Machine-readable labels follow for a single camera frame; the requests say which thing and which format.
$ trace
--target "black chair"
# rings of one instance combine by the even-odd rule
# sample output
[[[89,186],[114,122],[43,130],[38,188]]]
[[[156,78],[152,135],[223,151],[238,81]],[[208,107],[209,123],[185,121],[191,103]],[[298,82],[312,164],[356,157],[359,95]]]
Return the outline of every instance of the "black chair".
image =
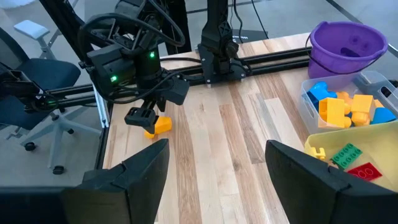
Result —
[[[29,58],[20,45],[4,30],[0,28],[0,62],[12,70],[19,70],[35,81],[44,90],[53,90],[73,86],[80,76],[80,70],[74,64],[58,60]],[[80,129],[99,134],[94,128],[83,126],[67,120],[67,115],[54,112],[40,112],[28,114],[24,111],[24,105],[14,96],[7,96],[0,101],[0,124],[17,126],[11,137],[21,137],[36,127],[46,117],[51,116],[53,123],[37,134],[27,138],[21,144],[27,151],[33,151],[36,145],[33,140],[54,131],[55,137],[52,143],[49,159],[49,168],[54,168],[54,174],[63,172],[62,166],[53,166],[53,159],[60,148],[60,140],[64,131],[73,134],[73,129]]]

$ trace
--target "red lego brick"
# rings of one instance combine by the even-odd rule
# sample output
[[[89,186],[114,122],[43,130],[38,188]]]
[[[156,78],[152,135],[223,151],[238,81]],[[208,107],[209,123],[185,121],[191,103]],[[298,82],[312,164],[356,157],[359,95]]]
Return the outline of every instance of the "red lego brick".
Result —
[[[371,181],[382,176],[381,173],[370,162],[351,169],[347,171],[347,173],[353,174],[356,177],[367,181]]]

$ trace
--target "lego brick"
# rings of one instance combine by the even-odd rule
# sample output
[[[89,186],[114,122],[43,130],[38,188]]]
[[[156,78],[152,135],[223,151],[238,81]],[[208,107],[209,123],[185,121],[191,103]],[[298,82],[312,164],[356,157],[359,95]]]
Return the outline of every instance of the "lego brick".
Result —
[[[331,159],[338,165],[340,169],[346,169],[351,163],[353,163],[360,155],[362,151],[355,147],[353,144],[348,143],[340,152],[335,154]]]
[[[376,105],[372,95],[354,95],[351,106],[355,126],[362,126],[373,120]]]
[[[374,100],[374,105],[376,106],[376,108],[384,107],[379,100]]]
[[[351,169],[347,171],[347,173],[353,174],[354,176],[367,181],[382,177],[382,174],[370,162]]]
[[[319,148],[319,152],[317,152],[317,149],[315,147],[311,147],[311,151],[312,151],[312,156],[320,159],[320,160],[325,160],[326,158],[326,154],[325,154],[325,149],[320,147]]]
[[[325,82],[318,82],[308,92],[308,97],[318,110],[319,101],[325,98],[337,98],[337,94],[333,91],[328,91],[328,84]]]
[[[337,98],[344,100],[345,103],[349,104],[350,106],[353,104],[353,99],[349,97],[349,94],[345,91],[337,92]]]
[[[349,105],[342,99],[326,98],[319,102],[319,115],[324,122],[318,122],[320,128],[349,128],[351,120],[346,117]]]
[[[172,129],[172,119],[165,116],[160,116],[155,124],[155,134],[162,134],[166,131],[170,131]],[[152,139],[155,137],[155,134],[151,134],[145,131],[145,137]]]
[[[376,108],[373,121],[370,124],[381,124],[390,121],[395,121],[396,116],[387,108]]]

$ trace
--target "wooden table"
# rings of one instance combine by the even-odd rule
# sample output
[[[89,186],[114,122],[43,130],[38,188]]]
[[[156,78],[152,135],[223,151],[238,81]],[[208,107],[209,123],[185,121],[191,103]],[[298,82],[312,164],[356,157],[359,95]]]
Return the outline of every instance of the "wooden table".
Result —
[[[243,44],[240,57],[301,48],[308,34]],[[194,52],[179,57],[199,58]],[[196,65],[164,62],[167,69]],[[308,131],[297,105],[307,68],[191,87],[183,106],[167,103],[173,130],[153,140],[128,126],[134,106],[115,105],[104,157],[112,168],[160,138],[170,139],[170,164],[156,222],[288,223],[265,163],[268,139],[298,150]]]

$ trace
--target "yellow lego brick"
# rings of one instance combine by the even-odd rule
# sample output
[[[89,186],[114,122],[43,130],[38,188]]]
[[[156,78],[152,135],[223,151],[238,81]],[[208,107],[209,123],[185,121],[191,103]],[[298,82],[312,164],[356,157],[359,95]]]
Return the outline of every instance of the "yellow lego brick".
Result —
[[[160,116],[155,124],[155,134],[162,134],[166,131],[170,131],[172,129],[172,119],[169,117]],[[151,134],[145,131],[144,136],[152,139],[155,137],[155,134]]]
[[[354,124],[360,126],[372,121],[376,104],[372,95],[354,95],[353,105],[351,107],[352,120]]]
[[[337,98],[344,100],[345,103],[349,104],[350,106],[353,104],[353,99],[349,97],[349,94],[345,91],[336,92]]]
[[[356,127],[360,127],[360,126],[366,126],[366,125],[370,125],[371,120],[368,118],[368,120],[365,123],[354,123]]]
[[[325,149],[320,147],[319,148],[319,152],[317,152],[317,149],[315,147],[311,147],[311,151],[312,151],[312,156],[320,159],[320,160],[325,160],[326,158],[326,154],[325,154]]]
[[[320,128],[349,128],[351,120],[346,117],[349,113],[349,105],[344,103],[342,99],[326,98],[319,101],[319,115],[324,122],[319,122]]]
[[[376,108],[384,107],[379,100],[374,100],[374,104],[376,105]]]

